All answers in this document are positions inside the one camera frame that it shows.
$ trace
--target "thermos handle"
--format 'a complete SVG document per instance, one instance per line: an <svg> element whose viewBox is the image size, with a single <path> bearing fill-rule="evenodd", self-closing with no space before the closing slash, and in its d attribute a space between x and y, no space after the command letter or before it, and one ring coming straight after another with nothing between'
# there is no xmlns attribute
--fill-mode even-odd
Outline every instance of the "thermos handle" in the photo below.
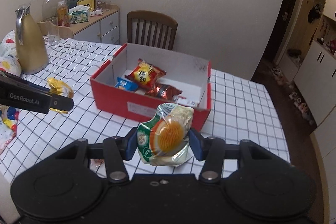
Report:
<svg viewBox="0 0 336 224"><path fill-rule="evenodd" d="M22 17L24 16L25 11L28 9L28 7L25 8L24 10L21 10L21 9L15 10L15 12L16 12L16 33L17 33L17 38L19 39L20 45L23 45L23 40L22 40Z"/></svg>

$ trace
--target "blue snack bag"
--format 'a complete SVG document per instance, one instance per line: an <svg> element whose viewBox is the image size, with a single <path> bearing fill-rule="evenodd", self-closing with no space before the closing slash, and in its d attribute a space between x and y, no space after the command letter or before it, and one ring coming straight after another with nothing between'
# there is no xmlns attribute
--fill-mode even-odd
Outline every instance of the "blue snack bag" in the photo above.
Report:
<svg viewBox="0 0 336 224"><path fill-rule="evenodd" d="M115 88L129 91L135 91L138 88L138 85L130 80L123 79L121 77L118 77L117 80L118 82L114 86Z"/></svg>

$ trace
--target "red snack bag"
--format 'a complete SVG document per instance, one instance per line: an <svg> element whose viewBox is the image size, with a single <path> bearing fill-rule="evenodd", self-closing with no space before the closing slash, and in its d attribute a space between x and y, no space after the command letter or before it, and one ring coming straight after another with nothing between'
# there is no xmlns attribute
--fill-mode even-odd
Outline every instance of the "red snack bag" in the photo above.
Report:
<svg viewBox="0 0 336 224"><path fill-rule="evenodd" d="M162 98L162 99L172 101L175 95L179 95L181 93L182 93L182 90L178 90L177 88L171 85L156 84L155 87L153 87L145 95L150 95L150 96L154 96L157 98Z"/></svg>
<svg viewBox="0 0 336 224"><path fill-rule="evenodd" d="M125 77L136 82L141 88L150 90L154 87L157 79L164 75L166 75L165 71L139 59L138 66L129 75L125 75Z"/></svg>

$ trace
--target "blue gripper pad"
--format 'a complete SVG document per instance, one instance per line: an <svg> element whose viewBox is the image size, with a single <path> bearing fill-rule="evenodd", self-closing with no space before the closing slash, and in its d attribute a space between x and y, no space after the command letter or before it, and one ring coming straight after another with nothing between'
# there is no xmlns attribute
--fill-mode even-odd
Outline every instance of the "blue gripper pad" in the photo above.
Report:
<svg viewBox="0 0 336 224"><path fill-rule="evenodd" d="M189 130L189 145L197 160L205 160L204 152L201 147L201 140L195 135L194 129Z"/></svg>
<svg viewBox="0 0 336 224"><path fill-rule="evenodd" d="M137 149L137 131L128 139L127 148L125 152L125 160L131 160Z"/></svg>

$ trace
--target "tissue box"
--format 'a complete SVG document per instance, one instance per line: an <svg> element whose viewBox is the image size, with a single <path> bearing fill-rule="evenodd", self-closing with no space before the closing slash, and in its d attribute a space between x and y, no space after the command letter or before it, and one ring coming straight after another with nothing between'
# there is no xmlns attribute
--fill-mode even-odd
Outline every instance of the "tissue box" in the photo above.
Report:
<svg viewBox="0 0 336 224"><path fill-rule="evenodd" d="M75 11L68 14L70 24L88 22L90 20L90 11Z"/></svg>
<svg viewBox="0 0 336 224"><path fill-rule="evenodd" d="M154 117L158 105L167 101L115 87L118 77L124 78L138 65L138 59L165 70L159 83L172 85L184 96L199 102L194 108L192 127L200 131L211 111L210 62L199 57L157 47L124 44L90 78L98 109L139 122Z"/></svg>

